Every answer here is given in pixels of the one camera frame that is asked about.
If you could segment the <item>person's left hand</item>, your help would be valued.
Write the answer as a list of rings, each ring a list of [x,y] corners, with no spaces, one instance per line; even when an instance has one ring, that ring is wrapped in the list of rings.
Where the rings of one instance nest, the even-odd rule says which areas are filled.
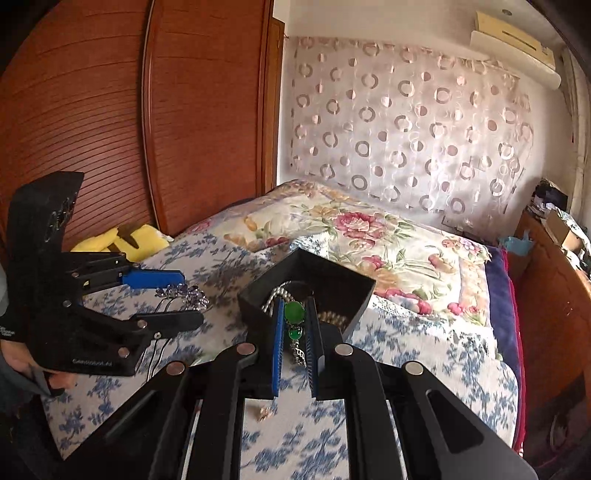
[[[30,378],[41,367],[32,358],[25,344],[8,340],[1,341],[1,353],[6,363],[15,371]],[[47,381],[54,390],[69,389],[76,385],[77,375],[73,373],[57,372],[44,369],[48,373]]]

